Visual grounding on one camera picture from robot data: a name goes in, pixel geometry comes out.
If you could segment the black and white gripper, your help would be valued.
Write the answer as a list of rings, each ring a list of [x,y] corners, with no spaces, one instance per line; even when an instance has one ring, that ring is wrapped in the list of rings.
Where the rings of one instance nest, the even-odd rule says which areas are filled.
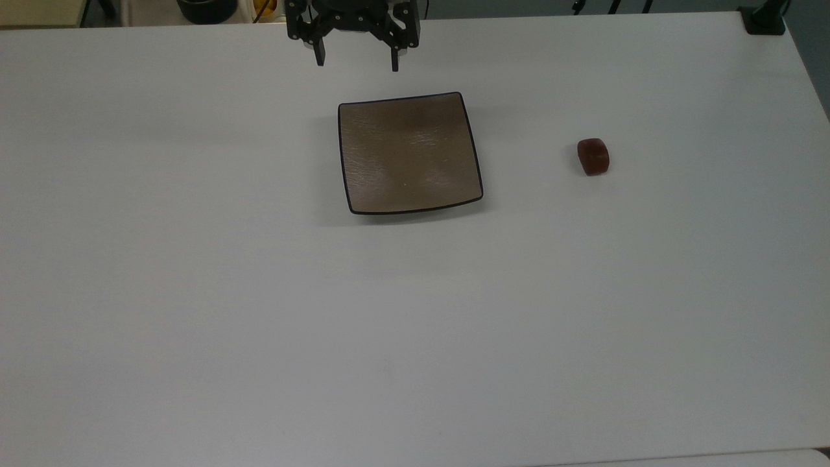
[[[367,33],[390,48],[391,69],[399,70],[402,50],[420,45],[421,15],[417,1],[287,1],[288,38],[314,47],[315,62],[324,66],[324,38],[334,30]]]

